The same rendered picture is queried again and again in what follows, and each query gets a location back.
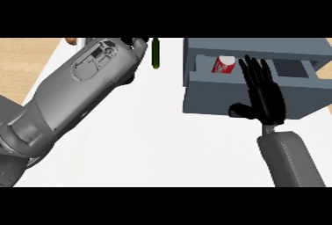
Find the green bottle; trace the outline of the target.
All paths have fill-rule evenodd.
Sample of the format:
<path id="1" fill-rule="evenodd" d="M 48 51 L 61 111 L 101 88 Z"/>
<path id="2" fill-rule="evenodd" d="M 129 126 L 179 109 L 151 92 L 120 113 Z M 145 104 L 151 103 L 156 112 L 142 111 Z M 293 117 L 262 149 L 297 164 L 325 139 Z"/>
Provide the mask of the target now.
<path id="1" fill-rule="evenodd" d="M 153 67 L 154 69 L 160 68 L 160 39 L 154 38 L 153 40 Z"/>

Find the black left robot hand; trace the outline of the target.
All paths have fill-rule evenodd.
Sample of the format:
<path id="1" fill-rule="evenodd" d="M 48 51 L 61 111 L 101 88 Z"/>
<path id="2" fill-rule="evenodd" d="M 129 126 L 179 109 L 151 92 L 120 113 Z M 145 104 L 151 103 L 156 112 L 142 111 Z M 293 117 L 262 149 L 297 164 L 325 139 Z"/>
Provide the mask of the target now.
<path id="1" fill-rule="evenodd" d="M 145 43 L 150 41 L 150 38 L 122 38 L 122 41 L 125 44 L 132 46 L 138 39 L 142 39 L 145 41 Z"/>

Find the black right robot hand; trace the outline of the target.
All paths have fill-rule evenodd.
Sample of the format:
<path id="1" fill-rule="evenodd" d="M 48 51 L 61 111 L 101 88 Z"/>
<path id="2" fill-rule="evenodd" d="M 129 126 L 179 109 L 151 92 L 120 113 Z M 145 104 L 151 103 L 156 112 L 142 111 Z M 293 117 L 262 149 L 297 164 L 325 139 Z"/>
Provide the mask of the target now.
<path id="1" fill-rule="evenodd" d="M 237 103 L 229 108 L 229 116 L 259 120 L 266 126 L 279 126 L 285 121 L 284 93 L 274 81 L 266 60 L 257 61 L 246 55 L 240 59 L 241 70 L 248 85 L 251 105 Z"/>

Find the grey open drawer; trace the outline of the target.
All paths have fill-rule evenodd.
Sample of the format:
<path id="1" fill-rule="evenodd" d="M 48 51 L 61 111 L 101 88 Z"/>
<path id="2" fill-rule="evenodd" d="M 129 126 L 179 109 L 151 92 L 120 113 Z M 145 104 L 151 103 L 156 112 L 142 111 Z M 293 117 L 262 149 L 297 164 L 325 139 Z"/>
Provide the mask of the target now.
<path id="1" fill-rule="evenodd" d="M 185 113 L 228 115 L 235 103 L 251 104 L 241 65 L 229 74 L 213 73 L 216 56 L 198 54 L 187 64 Z M 287 118 L 303 119 L 332 104 L 332 79 L 319 79 L 309 61 L 268 60 L 274 81 L 279 84 Z"/>

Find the red and white can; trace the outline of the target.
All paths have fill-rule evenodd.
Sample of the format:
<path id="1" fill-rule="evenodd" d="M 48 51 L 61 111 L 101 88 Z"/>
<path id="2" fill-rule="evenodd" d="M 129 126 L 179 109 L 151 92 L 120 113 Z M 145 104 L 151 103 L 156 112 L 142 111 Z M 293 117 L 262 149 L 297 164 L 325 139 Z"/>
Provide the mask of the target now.
<path id="1" fill-rule="evenodd" d="M 235 68 L 237 59 L 234 56 L 220 55 L 213 66 L 213 73 L 231 74 Z"/>

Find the grey cabinet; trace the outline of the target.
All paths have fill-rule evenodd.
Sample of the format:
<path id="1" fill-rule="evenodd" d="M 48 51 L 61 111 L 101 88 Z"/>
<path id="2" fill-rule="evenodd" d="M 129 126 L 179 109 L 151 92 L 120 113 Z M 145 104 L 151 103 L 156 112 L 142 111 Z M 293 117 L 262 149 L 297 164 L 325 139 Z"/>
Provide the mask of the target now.
<path id="1" fill-rule="evenodd" d="M 312 62 L 332 60 L 332 47 L 325 38 L 187 38 L 188 50 L 206 55 L 246 55 L 265 59 Z"/>

